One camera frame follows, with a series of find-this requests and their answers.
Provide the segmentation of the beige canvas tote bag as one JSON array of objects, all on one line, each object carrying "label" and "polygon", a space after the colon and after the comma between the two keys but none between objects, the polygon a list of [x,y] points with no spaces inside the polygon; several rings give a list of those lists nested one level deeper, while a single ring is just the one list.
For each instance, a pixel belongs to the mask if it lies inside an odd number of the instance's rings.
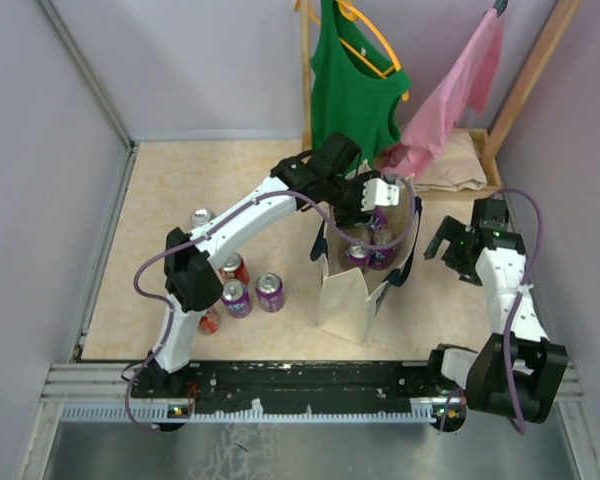
[{"label": "beige canvas tote bag", "polygon": [[320,295],[315,325],[345,340],[368,345],[378,311],[393,288],[410,275],[420,227],[422,202],[411,176],[395,174],[389,181],[399,186],[400,200],[386,207],[388,230],[398,241],[389,264],[376,270],[349,268],[345,260],[347,241],[324,221],[312,247],[311,259],[321,266]]}]

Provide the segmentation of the purple Fanta can top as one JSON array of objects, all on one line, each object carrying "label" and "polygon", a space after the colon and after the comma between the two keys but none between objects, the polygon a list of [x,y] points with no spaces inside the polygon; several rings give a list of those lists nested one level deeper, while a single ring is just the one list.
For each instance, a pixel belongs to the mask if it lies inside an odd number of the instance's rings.
[{"label": "purple Fanta can top", "polygon": [[387,228],[375,232],[372,236],[372,244],[378,246],[373,250],[369,261],[369,267],[374,270],[385,270],[390,267],[396,254],[396,247],[388,244],[395,240],[394,234]]}]

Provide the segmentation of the red Coke can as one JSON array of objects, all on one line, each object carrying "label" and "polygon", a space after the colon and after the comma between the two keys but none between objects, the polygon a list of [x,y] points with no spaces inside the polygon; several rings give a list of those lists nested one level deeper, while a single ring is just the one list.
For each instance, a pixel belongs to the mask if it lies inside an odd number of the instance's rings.
[{"label": "red Coke can", "polygon": [[237,253],[231,253],[219,268],[219,274],[224,282],[236,279],[245,285],[249,284],[250,276],[243,257]]},{"label": "red Coke can", "polygon": [[200,319],[198,331],[204,335],[212,335],[221,325],[221,315],[215,307],[211,307]]},{"label": "red Coke can", "polygon": [[215,213],[207,207],[196,209],[191,214],[191,225],[193,228],[201,227],[216,217]]}]

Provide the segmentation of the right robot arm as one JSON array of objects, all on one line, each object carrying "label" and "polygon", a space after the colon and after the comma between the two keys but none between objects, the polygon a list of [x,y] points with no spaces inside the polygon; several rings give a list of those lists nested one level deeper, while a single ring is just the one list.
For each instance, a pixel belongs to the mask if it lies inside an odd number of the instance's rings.
[{"label": "right robot arm", "polygon": [[460,280],[482,287],[491,334],[480,351],[441,344],[432,350],[428,387],[441,396],[460,388],[469,409],[502,416],[517,430],[546,420],[568,365],[536,313],[526,247],[509,228],[505,201],[478,199],[469,223],[447,216],[424,252],[441,258]]}]

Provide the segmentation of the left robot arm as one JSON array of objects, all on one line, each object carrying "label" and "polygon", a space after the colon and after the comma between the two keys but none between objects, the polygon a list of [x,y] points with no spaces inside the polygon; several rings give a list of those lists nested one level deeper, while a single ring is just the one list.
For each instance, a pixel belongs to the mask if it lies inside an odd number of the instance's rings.
[{"label": "left robot arm", "polygon": [[148,357],[152,383],[164,395],[181,394],[188,384],[184,369],[199,321],[220,300],[219,269],[229,256],[275,222],[304,207],[329,205],[325,214],[340,231],[370,223],[375,209],[394,206],[398,186],[377,171],[347,177],[361,155],[350,138],[331,134],[316,150],[287,157],[244,199],[204,226],[186,233],[173,229],[159,255],[165,275],[166,305],[159,338]]}]

